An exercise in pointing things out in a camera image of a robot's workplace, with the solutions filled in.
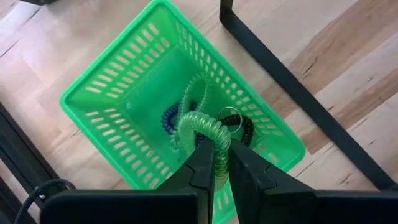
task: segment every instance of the black cable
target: black cable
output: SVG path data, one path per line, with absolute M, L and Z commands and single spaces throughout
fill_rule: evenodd
M 73 183 L 64 180 L 64 179 L 53 179 L 45 182 L 44 184 L 40 185 L 37 187 L 26 199 L 26 201 L 22 204 L 21 209 L 18 211 L 17 217 L 15 218 L 14 224 L 20 224 L 22 223 L 22 217 L 27 213 L 28 209 L 30 206 L 33 204 L 33 202 L 36 201 L 36 199 L 43 194 L 43 191 L 46 190 L 47 188 L 53 186 L 53 185 L 58 185 L 58 184 L 63 184 L 66 185 L 69 190 L 76 190 L 76 187 L 74 186 Z
M 234 125 L 240 125 L 241 124 L 241 116 L 238 114 L 231 115 L 228 117 L 225 117 L 221 119 L 221 122 L 223 125 L 226 125 L 228 127 L 234 126 Z M 247 117 L 242 115 L 242 127 L 243 127 L 243 135 L 241 138 L 241 143 L 243 143 L 245 146 L 249 147 L 250 143 L 253 139 L 254 135 L 254 125 L 253 122 Z

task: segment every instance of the green plastic basket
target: green plastic basket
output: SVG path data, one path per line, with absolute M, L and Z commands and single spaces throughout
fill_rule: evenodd
M 233 106 L 251 118 L 251 148 L 284 171 L 302 159 L 300 139 L 167 0 L 152 1 L 65 90 L 60 103 L 134 189 L 155 189 L 184 162 L 161 125 L 162 113 L 181 99 L 197 73 L 212 77 L 205 113 L 216 116 Z M 193 97 L 200 96 L 198 91 Z M 228 182 L 215 192 L 213 221 L 225 223 L 235 214 Z

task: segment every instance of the key ring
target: key ring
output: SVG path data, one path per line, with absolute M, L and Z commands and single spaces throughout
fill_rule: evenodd
M 239 127 L 237 128 L 237 130 L 235 130 L 235 131 L 232 131 L 232 132 L 230 132 L 231 134 L 233 134 L 233 133 L 236 133 L 236 132 L 238 132 L 239 131 L 239 129 L 241 129 L 241 127 L 242 127 L 242 124 L 243 124 L 243 118 L 242 118 L 242 114 L 238 111 L 238 109 L 236 109 L 235 107 L 233 107 L 233 106 L 226 106 L 226 107 L 224 107 L 224 108 L 222 108 L 219 112 L 218 112 L 218 114 L 217 114 L 217 121 L 219 121 L 220 119 L 219 119 L 219 117 L 220 117 L 220 113 L 223 111 L 223 110 L 225 110 L 225 109 L 231 109 L 231 110 L 234 110 L 234 111 L 236 111 L 237 113 L 238 113 L 238 115 L 239 115 L 239 118 L 241 119 L 241 123 L 239 124 Z

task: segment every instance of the clear coiled tube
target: clear coiled tube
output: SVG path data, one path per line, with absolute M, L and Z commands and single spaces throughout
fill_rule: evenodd
M 200 111 L 202 112 L 205 109 L 205 106 L 208 102 L 208 98 L 210 95 L 210 90 L 211 90 L 211 84 L 209 81 L 208 76 L 204 75 L 204 74 L 198 74 L 196 76 L 194 76 L 192 78 L 192 80 L 189 82 L 189 84 L 187 85 L 184 94 L 182 96 L 182 100 L 180 102 L 180 106 L 179 106 L 179 111 L 178 111 L 178 115 L 177 115 L 177 123 L 178 121 L 180 121 L 181 117 L 183 115 L 185 115 L 186 113 L 188 113 L 189 110 L 189 106 L 190 106 L 190 102 L 191 102 L 191 97 L 193 95 L 193 89 L 195 86 L 202 84 L 203 87 L 203 96 L 201 98 L 200 101 L 198 101 L 198 105 L 195 108 L 195 111 Z
M 228 127 L 210 115 L 192 111 L 180 118 L 177 125 L 178 147 L 188 156 L 195 150 L 195 132 L 204 134 L 215 144 L 215 190 L 222 189 L 228 180 L 228 148 L 231 134 Z

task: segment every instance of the black metal bar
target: black metal bar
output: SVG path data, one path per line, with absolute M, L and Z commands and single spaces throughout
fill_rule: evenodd
M 398 185 L 327 112 L 285 65 L 235 15 L 233 0 L 221 0 L 220 21 L 289 96 L 311 117 L 351 162 L 379 189 L 398 190 Z
M 1 103 L 0 159 L 28 194 L 44 182 L 59 178 Z M 66 187 L 53 186 L 36 204 L 41 208 L 49 197 L 64 190 Z
M 11 224 L 17 216 L 21 203 L 8 185 L 0 177 L 0 223 Z M 36 224 L 30 214 L 26 214 L 21 220 L 23 224 Z

